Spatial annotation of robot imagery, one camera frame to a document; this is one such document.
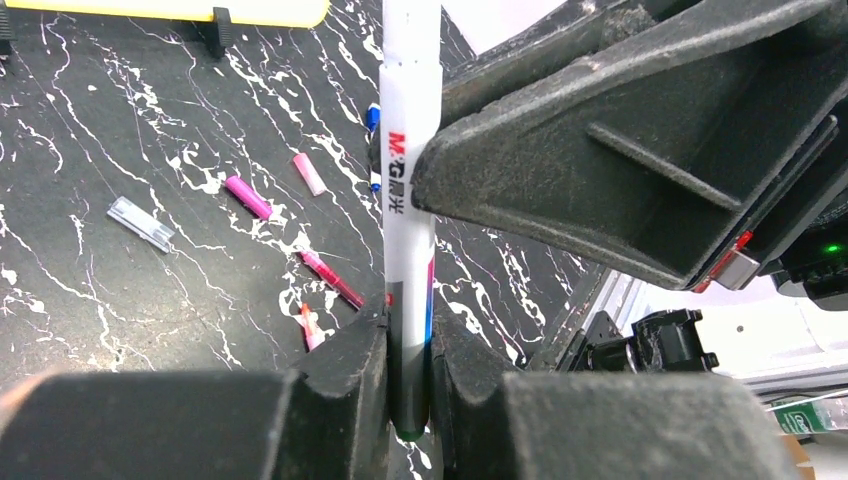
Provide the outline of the white marker pen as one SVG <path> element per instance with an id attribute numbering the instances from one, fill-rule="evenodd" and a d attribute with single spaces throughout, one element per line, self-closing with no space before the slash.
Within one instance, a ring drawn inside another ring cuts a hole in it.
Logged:
<path id="1" fill-rule="evenodd" d="M 412 176 L 441 121 L 442 7 L 385 1 L 380 164 L 388 321 L 390 418 L 397 436 L 418 440 L 429 420 L 435 218 L 413 204 Z"/>

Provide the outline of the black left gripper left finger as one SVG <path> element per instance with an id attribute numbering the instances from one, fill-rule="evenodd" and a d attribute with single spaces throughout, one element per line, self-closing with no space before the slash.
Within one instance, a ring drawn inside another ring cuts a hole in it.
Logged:
<path id="1" fill-rule="evenodd" d="M 385 324 L 366 314 L 281 372 L 55 375 L 1 436 L 5 479 L 378 479 Z"/>

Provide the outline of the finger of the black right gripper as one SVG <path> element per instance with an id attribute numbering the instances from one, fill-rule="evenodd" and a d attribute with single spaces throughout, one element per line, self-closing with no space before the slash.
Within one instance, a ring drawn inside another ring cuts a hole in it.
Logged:
<path id="1" fill-rule="evenodd" d="M 843 1 L 567 1 L 453 69 L 415 206 L 673 290 L 743 286 L 847 204 Z"/>

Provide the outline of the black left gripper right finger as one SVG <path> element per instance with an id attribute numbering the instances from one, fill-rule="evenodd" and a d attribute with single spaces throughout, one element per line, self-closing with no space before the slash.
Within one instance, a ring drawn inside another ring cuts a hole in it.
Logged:
<path id="1" fill-rule="evenodd" d="M 447 479 L 797 479 L 742 384 L 706 373 L 525 372 L 438 315 L 432 422 Z"/>

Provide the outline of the blue capped pen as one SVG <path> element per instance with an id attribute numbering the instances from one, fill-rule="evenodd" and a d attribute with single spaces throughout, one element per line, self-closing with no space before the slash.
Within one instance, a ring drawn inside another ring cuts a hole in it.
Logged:
<path id="1" fill-rule="evenodd" d="M 365 114 L 365 126 L 368 131 L 368 161 L 369 161 L 369 185 L 372 193 L 381 190 L 381 173 L 379 166 L 379 121 L 381 108 L 376 103 L 371 103 Z"/>

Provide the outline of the magenta pen cap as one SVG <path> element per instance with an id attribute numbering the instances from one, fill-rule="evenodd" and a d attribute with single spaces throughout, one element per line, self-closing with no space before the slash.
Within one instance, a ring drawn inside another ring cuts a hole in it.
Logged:
<path id="1" fill-rule="evenodd" d="M 268 221 L 273 214 L 271 206 L 244 180 L 233 175 L 224 181 L 225 187 L 260 220 Z"/>

